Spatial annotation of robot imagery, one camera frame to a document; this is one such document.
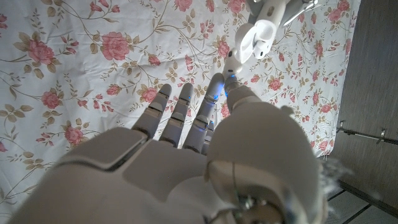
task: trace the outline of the metal rod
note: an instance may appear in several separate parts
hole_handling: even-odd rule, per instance
[[[375,140],[384,141],[385,143],[389,143],[389,144],[398,145],[398,140],[386,139],[386,138],[384,138],[383,134],[382,134],[381,137],[376,137],[376,136],[372,136],[370,134],[359,133],[359,132],[347,130],[347,129],[344,129],[344,128],[337,128],[337,132],[336,133],[338,133],[340,131],[346,133],[347,135],[356,135],[356,136],[361,136],[361,137],[365,137],[365,138],[369,138],[369,139],[375,139]]]

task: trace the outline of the robotic hand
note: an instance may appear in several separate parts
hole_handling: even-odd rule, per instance
[[[237,31],[237,49],[211,79],[182,149],[189,83],[152,139],[171,93],[166,84],[132,129],[111,129],[63,156],[10,223],[324,222],[319,164],[301,127],[236,77],[251,54],[268,53],[297,1],[248,1],[255,23]],[[210,116],[223,88],[231,115],[215,130]]]

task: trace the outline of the robotic finger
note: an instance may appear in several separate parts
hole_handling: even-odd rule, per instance
[[[144,113],[131,129],[146,134],[148,139],[153,138],[171,91],[172,87],[169,84],[162,86],[154,100],[149,104],[148,108],[145,109]]]
[[[187,138],[183,144],[183,149],[191,149],[200,152],[205,140],[211,113],[218,101],[219,95],[224,87],[224,76],[216,73],[211,79],[207,88],[205,98],[203,99],[197,117],[193,120],[192,127],[188,132]]]
[[[207,130],[206,137],[205,137],[205,142],[203,143],[200,154],[202,154],[204,156],[207,155],[207,150],[209,148],[210,141],[211,141],[211,138],[213,137],[213,135],[214,135],[214,122],[210,121],[209,128]]]
[[[178,146],[178,142],[181,137],[182,128],[184,126],[185,117],[191,102],[191,96],[193,93],[193,86],[191,83],[186,83],[181,90],[177,104],[173,114],[171,115],[166,127],[160,136],[160,141],[168,142],[173,147]]]

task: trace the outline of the bed sheet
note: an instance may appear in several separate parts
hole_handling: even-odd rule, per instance
[[[328,1],[300,15],[239,74],[264,101],[293,108],[316,156],[333,149],[359,4]],[[195,87],[183,140],[248,15],[243,0],[1,1],[0,222],[60,156],[130,128],[166,83],[157,136],[182,85]],[[221,96],[212,119],[228,115]]]

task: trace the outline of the floral fabric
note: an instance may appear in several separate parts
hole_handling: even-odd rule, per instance
[[[300,15],[238,75],[264,101],[294,109],[316,156],[333,149],[358,8],[334,0]],[[248,15],[243,0],[0,2],[0,222],[60,156],[130,128],[166,83],[157,137],[182,85],[195,88],[183,140]],[[221,96],[212,119],[228,115]]]

